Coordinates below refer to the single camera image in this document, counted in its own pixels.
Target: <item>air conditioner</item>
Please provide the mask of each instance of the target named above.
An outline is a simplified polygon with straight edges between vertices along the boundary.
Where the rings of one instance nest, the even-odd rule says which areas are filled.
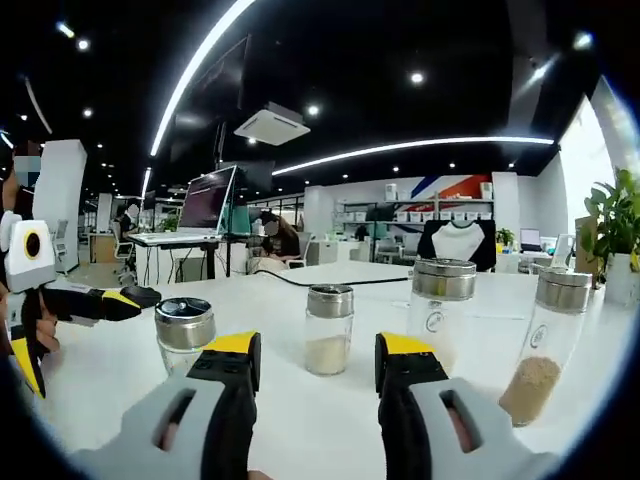
[[[289,112],[291,115],[285,116],[274,110]],[[301,115],[275,104],[270,104],[269,108],[260,110],[236,129],[234,133],[240,137],[255,138],[259,142],[278,146],[290,142],[294,138],[301,137],[310,131],[308,127],[302,124]]]

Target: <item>shelving unit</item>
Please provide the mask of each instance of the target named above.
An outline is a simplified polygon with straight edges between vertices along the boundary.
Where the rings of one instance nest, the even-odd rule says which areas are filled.
[[[386,207],[389,205],[396,205],[396,206],[400,206],[400,205],[430,205],[433,204],[434,205],[434,217],[435,219],[439,218],[439,214],[440,214],[440,207],[441,205],[478,205],[478,204],[484,204],[484,205],[490,205],[491,206],[491,213],[494,213],[494,209],[493,209],[493,199],[484,199],[484,198],[440,198],[440,192],[436,192],[433,198],[428,198],[425,200],[420,200],[420,201],[416,201],[416,200],[396,200],[396,201],[391,201],[391,202],[347,202],[347,203],[343,203],[345,209],[346,208],[353,208],[353,207],[370,207],[373,206],[374,208],[378,208],[378,207]],[[424,222],[396,222],[396,221],[377,221],[377,220],[367,220],[364,222],[357,222],[357,221],[345,221],[345,222],[338,222],[338,223],[342,223],[344,225],[373,225],[373,238],[372,238],[372,242],[371,242],[371,262],[375,261],[375,251],[376,251],[376,242],[378,240],[377,235],[376,235],[376,231],[377,231],[377,224],[381,224],[381,225],[424,225]]]

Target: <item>plant pot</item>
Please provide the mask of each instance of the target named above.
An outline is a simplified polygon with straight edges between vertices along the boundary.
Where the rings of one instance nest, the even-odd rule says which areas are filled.
[[[606,302],[633,305],[640,302],[640,273],[631,271],[631,255],[616,253],[607,262]]]

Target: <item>white powder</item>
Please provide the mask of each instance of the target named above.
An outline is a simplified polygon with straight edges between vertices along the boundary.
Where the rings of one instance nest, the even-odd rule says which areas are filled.
[[[336,375],[347,368],[349,338],[346,335],[307,342],[305,366],[317,375]]]

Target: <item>table surface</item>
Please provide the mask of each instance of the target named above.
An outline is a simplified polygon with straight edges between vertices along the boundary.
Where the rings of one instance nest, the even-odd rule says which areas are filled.
[[[345,262],[284,273],[300,282],[345,282],[407,275],[408,268]],[[468,318],[454,325],[453,376],[497,399],[506,388],[532,311],[537,277],[480,273]],[[211,302],[219,334],[262,333],[262,381],[249,466],[282,479],[384,479],[374,389],[376,333],[404,333],[410,283],[361,285],[347,370],[321,378],[303,366],[307,289],[267,275],[158,287],[163,296]],[[534,451],[565,452],[588,425],[626,356],[635,322],[593,292],[581,339],[542,415],[515,430]],[[43,362],[48,396],[41,413],[69,451],[114,437],[123,413],[166,378],[153,309],[92,329],[59,324],[62,350]]]

